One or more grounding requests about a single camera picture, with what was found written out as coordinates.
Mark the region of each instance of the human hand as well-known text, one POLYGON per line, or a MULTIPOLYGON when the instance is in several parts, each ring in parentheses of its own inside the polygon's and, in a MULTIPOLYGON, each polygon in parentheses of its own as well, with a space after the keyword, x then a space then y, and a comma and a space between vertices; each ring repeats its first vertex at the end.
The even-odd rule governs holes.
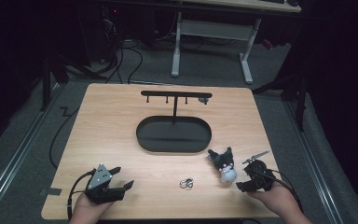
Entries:
POLYGON ((285 223, 310 223, 298 207, 292 193, 282 184, 274 181, 269 191, 247 192, 249 196, 261 201, 285 223))
POLYGON ((77 198, 70 224, 95 224, 113 203, 96 204, 81 193, 77 198))

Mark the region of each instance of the desk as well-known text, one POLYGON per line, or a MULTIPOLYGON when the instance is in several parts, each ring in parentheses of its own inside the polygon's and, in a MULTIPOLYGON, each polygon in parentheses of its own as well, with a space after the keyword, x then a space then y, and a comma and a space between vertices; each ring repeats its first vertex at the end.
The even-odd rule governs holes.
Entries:
MULTIPOLYGON (((225 7, 248 7, 261 10, 275 10, 295 13, 298 13, 301 10, 300 7, 291 7, 286 2, 284 4, 277 4, 259 0, 185 0, 184 2, 202 3, 225 7)), ((255 41, 255 36, 257 35, 260 22, 260 19, 256 19, 253 25, 238 25, 209 21, 182 20, 182 13, 179 12, 178 22, 176 25, 176 45, 172 60, 172 76, 179 76, 181 35, 199 35, 246 41, 247 45, 244 48, 244 52, 240 54, 240 62, 245 82, 247 84, 252 84, 253 79, 247 60, 251 52, 252 45, 255 41)))
MULTIPOLYGON (((275 217, 262 203, 220 182, 220 173, 207 159, 207 150, 195 154, 152 153, 138 145, 136 127, 149 116, 172 115, 173 99, 150 97, 141 91, 201 91, 213 97, 207 105, 196 98, 179 99, 178 116, 204 119, 212 129, 208 148, 218 153, 232 147, 236 182, 248 181, 242 162, 270 149, 254 96, 245 88, 180 87, 91 84, 85 94, 42 211, 45 219, 67 219, 66 203, 71 187, 87 171, 103 163, 121 167, 111 188, 134 180, 123 201, 116 202, 103 219, 275 217), (192 177, 194 187, 179 182, 192 177)), ((268 168, 277 170, 273 154, 263 156, 268 168)), ((76 190, 83 190, 85 178, 76 190)))

